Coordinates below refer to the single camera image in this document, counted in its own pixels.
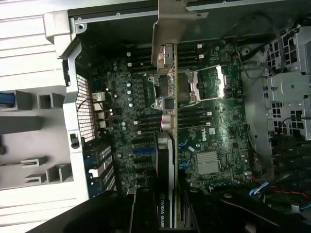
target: blue cable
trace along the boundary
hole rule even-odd
[[[178,144],[178,149],[180,149],[182,146],[186,145],[187,142],[188,142],[188,139],[184,143],[183,142],[179,143]]]
[[[300,207],[299,209],[300,209],[300,210],[305,210],[305,209],[308,209],[308,208],[310,208],[310,207],[311,207],[311,203],[310,203],[309,205],[307,205],[307,206]]]
[[[259,186],[258,188],[253,188],[250,192],[249,195],[250,196],[254,196],[256,195],[261,189],[263,189],[265,186],[269,185],[268,182],[263,183],[261,186]]]

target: green circuit board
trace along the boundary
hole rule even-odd
[[[235,45],[222,42],[202,51],[204,59],[199,65],[178,70],[180,79],[188,71],[200,70],[197,88],[201,100],[189,102],[181,98],[178,103],[179,169],[186,172],[192,186],[213,188],[249,182],[244,175],[249,169],[248,140],[236,49]],[[160,131],[162,114],[151,107],[162,92],[148,79],[154,74],[148,69],[135,72],[126,57],[104,58],[91,78],[92,92],[106,91],[106,126],[99,130],[114,148],[119,190],[144,185],[143,172],[154,167],[153,132]],[[197,155],[209,151],[217,154],[218,171],[200,174]]]

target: circuit component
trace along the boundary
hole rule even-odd
[[[219,172],[217,151],[198,152],[196,156],[200,175]]]

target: ventilation grille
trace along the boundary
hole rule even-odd
[[[281,118],[281,108],[283,108],[283,103],[272,104],[272,113],[274,118]]]
[[[293,38],[294,35],[295,35],[294,31],[291,31],[288,32],[286,35],[282,36],[285,49],[285,60],[287,65],[297,62],[297,51]],[[271,43],[269,47],[270,47],[270,55],[268,57],[268,65],[273,69],[278,70],[278,68],[280,67],[281,59],[280,59],[279,44],[277,40],[275,40],[274,43]]]
[[[272,111],[273,111],[273,117],[274,119],[274,131],[275,133],[280,130],[281,134],[284,135],[299,135],[300,130],[303,130],[305,128],[304,123],[301,119],[303,115],[303,111],[301,110],[291,110],[291,117],[292,120],[288,119],[286,122],[284,122],[282,125],[283,117],[281,116],[280,113],[280,108],[282,108],[283,104],[282,103],[273,103],[272,104]]]
[[[76,102],[77,109],[82,103],[78,110],[78,121],[81,137],[84,137],[85,141],[95,139],[95,127],[92,112],[92,101],[89,90],[88,80],[80,75],[77,75],[78,82],[78,98]]]

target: metal bracket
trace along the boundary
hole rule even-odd
[[[153,83],[155,86],[160,86],[160,82],[159,82],[159,76],[155,75],[155,76],[150,76],[148,78],[148,81]]]
[[[67,58],[69,46],[77,36],[74,19],[69,18],[67,11],[54,11],[43,15],[43,24],[45,37],[55,45],[57,57]]]
[[[155,103],[151,104],[151,108],[163,111],[162,97],[157,98]]]
[[[165,44],[178,44],[187,25],[202,15],[189,12],[186,4],[196,0],[158,0],[158,21],[153,27],[151,62],[157,64],[161,46]]]

